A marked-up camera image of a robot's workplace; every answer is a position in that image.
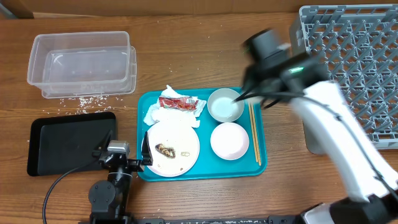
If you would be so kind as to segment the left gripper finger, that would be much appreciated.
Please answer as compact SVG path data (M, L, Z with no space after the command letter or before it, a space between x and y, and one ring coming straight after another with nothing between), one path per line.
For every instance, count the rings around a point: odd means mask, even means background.
M142 140L141 155L142 155L142 163L145 166L153 165L153 158L149 147L149 137L147 131L145 132L144 139Z
M112 140L112 137L113 137L113 131L109 130L107 132L107 134L105 135L105 137L101 140L101 142L100 142L100 144L98 146L98 150L99 151L106 151L109 143Z

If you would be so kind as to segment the wooden chopstick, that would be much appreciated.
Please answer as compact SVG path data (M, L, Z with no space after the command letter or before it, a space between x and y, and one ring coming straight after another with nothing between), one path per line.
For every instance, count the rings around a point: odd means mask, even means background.
M262 162L261 162L261 153L260 153L260 150L259 150L259 142L258 142L257 126L256 126L256 124L255 124L255 127L256 127L257 155L258 155L258 158L259 158L259 163L258 163L258 165L261 166L261 165L262 165Z
M250 122L251 122L251 132L252 132L252 141L253 141L253 147L254 147L254 155L256 158L256 162L259 163L259 158L257 155L257 142L256 142L256 127L255 127L255 120L254 120L254 113L253 113L253 106L252 104L248 104L248 109L249 109L249 115L250 115Z

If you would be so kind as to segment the brown food scrap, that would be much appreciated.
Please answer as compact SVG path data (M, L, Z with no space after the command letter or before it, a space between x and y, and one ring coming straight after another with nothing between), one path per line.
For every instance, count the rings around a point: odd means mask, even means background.
M157 144L155 146L157 152L161 153L163 156L169 159L175 159L176 153L173 147L165 146L164 144Z

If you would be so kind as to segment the large white plate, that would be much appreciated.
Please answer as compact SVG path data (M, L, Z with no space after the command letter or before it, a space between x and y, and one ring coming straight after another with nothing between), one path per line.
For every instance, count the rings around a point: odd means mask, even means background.
M161 121L149 128L149 147L153 165L149 170L161 177L177 177L188 172L200 153L200 141L195 130L183 123ZM175 149L175 159L157 152L155 146L164 144Z

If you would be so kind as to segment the grey-white bowl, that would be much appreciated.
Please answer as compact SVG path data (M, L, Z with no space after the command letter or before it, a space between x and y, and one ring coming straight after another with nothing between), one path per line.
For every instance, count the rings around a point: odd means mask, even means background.
M244 111L244 102L235 101L240 94L230 88L215 90L208 98L209 114L221 123L236 121Z

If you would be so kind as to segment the small pink bowl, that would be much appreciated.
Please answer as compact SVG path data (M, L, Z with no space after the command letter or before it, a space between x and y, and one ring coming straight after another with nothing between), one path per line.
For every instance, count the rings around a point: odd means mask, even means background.
M245 155L249 147L249 136L246 130L236 123L222 123L212 132L210 144L213 152L228 161Z

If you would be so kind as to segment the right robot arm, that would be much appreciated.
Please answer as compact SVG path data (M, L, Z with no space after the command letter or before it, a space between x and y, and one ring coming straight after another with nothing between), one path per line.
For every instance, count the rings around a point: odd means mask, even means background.
M389 223L397 219L397 172L380 155L348 108L339 84L304 52L290 55L270 29L244 42L252 64L244 73L240 100L269 108L288 103L332 160L346 198L319 203L289 223Z

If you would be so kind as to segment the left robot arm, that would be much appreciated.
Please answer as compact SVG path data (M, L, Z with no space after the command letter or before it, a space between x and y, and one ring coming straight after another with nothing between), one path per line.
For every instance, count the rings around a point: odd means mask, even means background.
M106 180L91 186L88 198L91 203L90 223L136 223L126 206L132 184L132 174L144 171L153 164L148 135L144 135L142 159L129 158L129 143L112 140L112 133L94 150L93 157L102 168L109 171Z

